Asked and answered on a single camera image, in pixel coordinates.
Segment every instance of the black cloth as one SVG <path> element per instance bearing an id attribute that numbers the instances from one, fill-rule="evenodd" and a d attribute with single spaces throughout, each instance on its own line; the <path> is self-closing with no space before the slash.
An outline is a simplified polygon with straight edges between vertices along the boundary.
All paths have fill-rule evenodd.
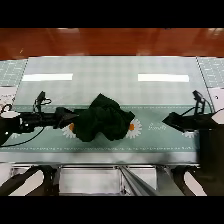
<path id="1" fill-rule="evenodd" d="M 102 132 L 110 141 L 122 139 L 128 132 L 135 115 L 120 109 L 117 102 L 99 94 L 88 109 L 75 109 L 73 133 L 83 142 L 92 141 Z"/>

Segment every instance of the reddish-brown wooden surface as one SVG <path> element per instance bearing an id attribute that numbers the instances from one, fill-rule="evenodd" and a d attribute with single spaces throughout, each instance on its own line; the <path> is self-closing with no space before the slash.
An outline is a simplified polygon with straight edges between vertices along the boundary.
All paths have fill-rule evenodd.
<path id="1" fill-rule="evenodd" d="M 223 28 L 0 28 L 0 60 L 57 55 L 224 56 Z"/>

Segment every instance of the checkered tablecloth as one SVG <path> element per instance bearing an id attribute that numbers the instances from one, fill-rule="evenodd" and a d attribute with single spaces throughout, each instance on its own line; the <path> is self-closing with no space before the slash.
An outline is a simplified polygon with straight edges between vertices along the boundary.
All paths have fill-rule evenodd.
<path id="1" fill-rule="evenodd" d="M 224 58 L 197 57 L 198 65 L 208 88 L 224 88 Z"/>
<path id="2" fill-rule="evenodd" d="M 194 57 L 65 56 L 29 58 L 24 75 L 72 73 L 72 81 L 22 81 L 15 105 L 32 105 L 43 90 L 53 105 L 89 105 L 102 93 L 121 105 L 194 105 L 208 93 Z M 139 73 L 188 75 L 190 82 L 138 82 Z"/>
<path id="3" fill-rule="evenodd" d="M 0 61 L 0 86 L 19 86 L 27 60 Z"/>

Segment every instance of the green mat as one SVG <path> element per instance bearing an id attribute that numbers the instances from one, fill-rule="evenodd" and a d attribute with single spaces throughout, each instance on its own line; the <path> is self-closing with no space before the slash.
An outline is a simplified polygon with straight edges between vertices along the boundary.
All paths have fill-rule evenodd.
<path id="1" fill-rule="evenodd" d="M 86 108 L 86 106 L 65 106 L 68 109 Z M 44 112 L 54 112 L 56 106 L 44 106 Z M 126 138 L 109 141 L 99 133 L 92 142 L 84 143 L 70 131 L 47 127 L 34 140 L 20 146 L 1 148 L 1 152 L 194 152 L 198 149 L 197 133 L 181 133 L 165 124 L 162 120 L 172 111 L 183 113 L 191 106 L 150 105 L 121 106 L 123 110 L 132 111 L 136 117 L 130 126 Z M 16 111 L 32 111 L 31 106 L 14 106 Z M 5 143 L 15 144 L 33 137 L 41 128 L 29 134 L 13 134 Z"/>

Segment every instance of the table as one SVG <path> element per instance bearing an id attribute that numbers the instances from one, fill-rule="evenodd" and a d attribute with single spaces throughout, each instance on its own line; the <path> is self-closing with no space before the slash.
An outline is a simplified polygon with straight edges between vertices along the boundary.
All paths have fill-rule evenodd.
<path id="1" fill-rule="evenodd" d="M 138 74 L 188 75 L 189 82 L 139 82 Z M 37 74 L 72 74 L 72 80 L 27 81 Z M 29 58 L 14 109 L 31 111 L 41 91 L 52 100 L 43 107 L 87 108 L 102 93 L 131 110 L 141 124 L 139 136 L 110 142 L 102 134 L 90 143 L 73 138 L 69 128 L 46 128 L 41 136 L 20 147 L 2 148 L 1 161 L 56 163 L 195 163 L 197 135 L 182 133 L 161 121 L 172 111 L 195 105 L 192 92 L 208 92 L 195 57 L 64 56 Z M 35 133 L 10 138 L 6 144 L 29 139 Z"/>

